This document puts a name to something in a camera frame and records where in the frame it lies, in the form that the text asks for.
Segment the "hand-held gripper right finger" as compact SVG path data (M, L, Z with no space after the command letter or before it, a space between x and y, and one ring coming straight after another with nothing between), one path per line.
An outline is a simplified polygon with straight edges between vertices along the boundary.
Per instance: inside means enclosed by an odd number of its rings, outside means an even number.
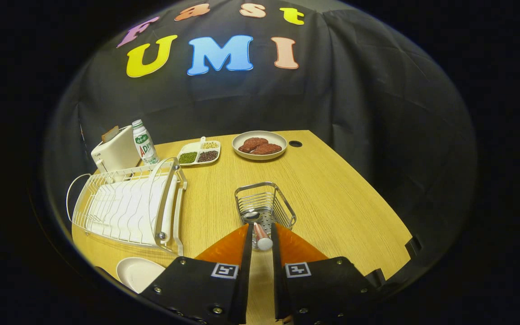
M347 257L329 258L279 223L272 224L277 320L292 325L355 325L378 300L374 272Z

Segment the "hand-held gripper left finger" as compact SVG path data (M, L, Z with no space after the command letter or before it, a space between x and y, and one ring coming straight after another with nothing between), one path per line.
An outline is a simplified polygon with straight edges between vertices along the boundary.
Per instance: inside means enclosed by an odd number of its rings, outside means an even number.
M141 292L177 325L246 323L253 226L246 224L195 258L174 259Z

